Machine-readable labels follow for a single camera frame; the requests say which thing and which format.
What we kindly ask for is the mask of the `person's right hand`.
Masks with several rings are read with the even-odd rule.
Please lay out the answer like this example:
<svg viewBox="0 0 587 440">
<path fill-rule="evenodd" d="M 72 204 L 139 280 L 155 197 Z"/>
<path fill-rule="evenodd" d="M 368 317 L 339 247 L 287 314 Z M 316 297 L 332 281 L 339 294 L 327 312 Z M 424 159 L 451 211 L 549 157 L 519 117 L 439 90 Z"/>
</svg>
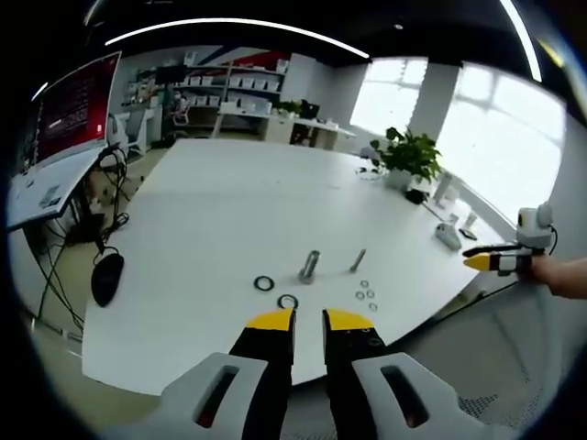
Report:
<svg viewBox="0 0 587 440">
<path fill-rule="evenodd" d="M 551 256 L 533 257 L 531 278 L 546 285 L 550 292 L 566 299 L 585 300 L 587 294 L 587 260 L 559 261 Z"/>
</svg>

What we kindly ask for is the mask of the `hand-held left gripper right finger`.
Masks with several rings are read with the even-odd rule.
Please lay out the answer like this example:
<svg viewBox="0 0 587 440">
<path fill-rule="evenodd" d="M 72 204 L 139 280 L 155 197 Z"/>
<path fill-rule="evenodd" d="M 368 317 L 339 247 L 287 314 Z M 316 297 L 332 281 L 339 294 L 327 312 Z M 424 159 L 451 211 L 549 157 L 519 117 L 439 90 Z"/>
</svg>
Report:
<svg viewBox="0 0 587 440">
<path fill-rule="evenodd" d="M 444 380 L 405 353 L 388 354 L 374 324 L 322 311 L 327 395 L 339 439 L 480 439 Z"/>
</svg>

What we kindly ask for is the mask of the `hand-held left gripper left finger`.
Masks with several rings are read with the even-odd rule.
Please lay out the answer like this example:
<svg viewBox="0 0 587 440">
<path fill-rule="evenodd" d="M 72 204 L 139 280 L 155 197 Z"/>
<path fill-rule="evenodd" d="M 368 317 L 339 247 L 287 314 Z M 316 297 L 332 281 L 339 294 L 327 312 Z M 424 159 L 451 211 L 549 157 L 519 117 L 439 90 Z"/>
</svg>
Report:
<svg viewBox="0 0 587 440">
<path fill-rule="evenodd" d="M 234 346 L 167 386 L 150 432 L 161 439 L 277 439 L 292 386 L 296 310 L 249 320 Z"/>
</svg>

